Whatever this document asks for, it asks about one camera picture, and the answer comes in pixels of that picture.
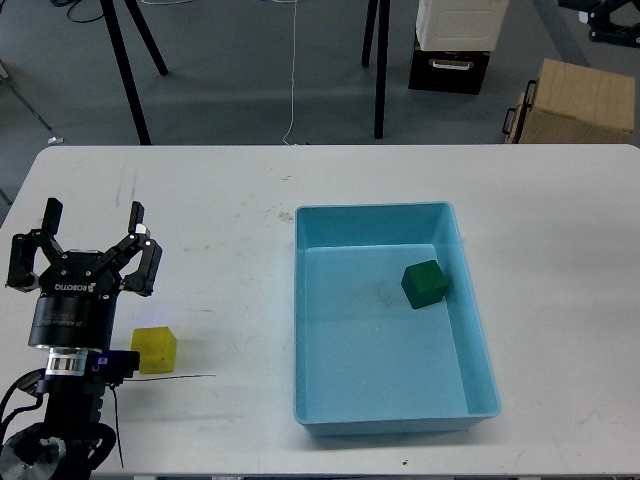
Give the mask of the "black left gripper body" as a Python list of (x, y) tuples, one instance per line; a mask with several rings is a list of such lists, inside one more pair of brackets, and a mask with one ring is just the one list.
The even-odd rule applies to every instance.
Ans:
[(68, 251), (64, 275), (52, 267), (43, 272), (29, 346), (110, 347), (121, 276), (109, 268), (88, 276), (99, 256), (97, 251)]

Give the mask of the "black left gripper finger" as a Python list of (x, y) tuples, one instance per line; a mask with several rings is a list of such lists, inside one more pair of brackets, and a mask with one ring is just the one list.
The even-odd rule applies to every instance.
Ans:
[(64, 252), (55, 239), (62, 211), (63, 204), (58, 199), (50, 197), (45, 206), (41, 226), (29, 233), (13, 236), (6, 281), (8, 287), (21, 292), (29, 292), (39, 287), (39, 277), (34, 271), (38, 250), (42, 251), (58, 277), (68, 275)]
[[(132, 202), (127, 235), (97, 260), (97, 277), (107, 275), (110, 291), (128, 291), (140, 296), (153, 293), (162, 248), (143, 224), (144, 212), (140, 202)], [(136, 269), (122, 276), (121, 270), (136, 256), (140, 256)]]

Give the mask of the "black robot arm in background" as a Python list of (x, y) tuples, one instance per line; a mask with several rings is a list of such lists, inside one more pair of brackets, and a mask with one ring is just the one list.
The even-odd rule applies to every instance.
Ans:
[(577, 11), (582, 23), (590, 27), (589, 39), (593, 42), (607, 43), (615, 46), (639, 48), (639, 24), (619, 25), (611, 20), (611, 15), (632, 4), (639, 10), (636, 0), (559, 0), (561, 8)]

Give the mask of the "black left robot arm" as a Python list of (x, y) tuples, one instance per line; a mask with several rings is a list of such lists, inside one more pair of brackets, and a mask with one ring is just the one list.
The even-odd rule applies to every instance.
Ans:
[(33, 396), (45, 415), (1, 437), (4, 479), (89, 478), (119, 441), (100, 420), (104, 393), (140, 365), (138, 352), (110, 345), (118, 295), (153, 292), (162, 249), (143, 224), (144, 207), (133, 202), (127, 234), (105, 252), (62, 250), (55, 239), (62, 209), (49, 199), (40, 227), (12, 238), (6, 284), (38, 291), (28, 344), (48, 357), (8, 390)]

